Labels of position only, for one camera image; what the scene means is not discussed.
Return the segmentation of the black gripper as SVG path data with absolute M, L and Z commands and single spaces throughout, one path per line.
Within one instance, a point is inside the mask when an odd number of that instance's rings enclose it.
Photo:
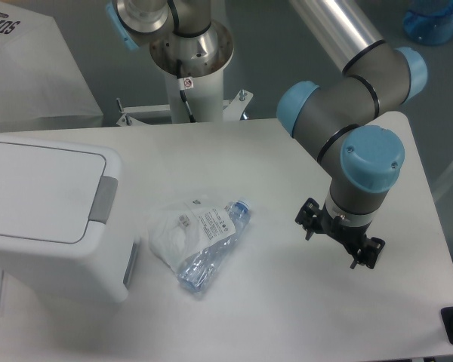
M 369 222 L 361 226 L 347 225 L 346 220 L 342 220 L 339 216 L 332 218 L 325 208 L 320 209 L 313 198 L 305 201 L 295 217 L 295 222 L 306 232 L 307 241 L 314 234 L 324 234 L 342 244 L 348 253 L 353 254 L 351 269 L 357 265 L 374 269 L 385 246 L 383 239 L 367 238 Z

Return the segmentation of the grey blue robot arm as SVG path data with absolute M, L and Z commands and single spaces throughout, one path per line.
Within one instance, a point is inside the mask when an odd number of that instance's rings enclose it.
M 325 202 L 306 200 L 295 221 L 307 236 L 341 244 L 355 265 L 373 268 L 385 243 L 366 232 L 405 159 L 398 136 L 374 120 L 423 90 L 427 66 L 411 48 L 390 47 L 354 1 L 292 5 L 343 74 L 328 89 L 297 83 L 277 106 L 282 126 L 331 177 Z M 224 119 L 222 86 L 200 85 L 233 55 L 209 1 L 112 1 L 106 11 L 127 46 L 149 46 L 168 80 L 174 122 Z

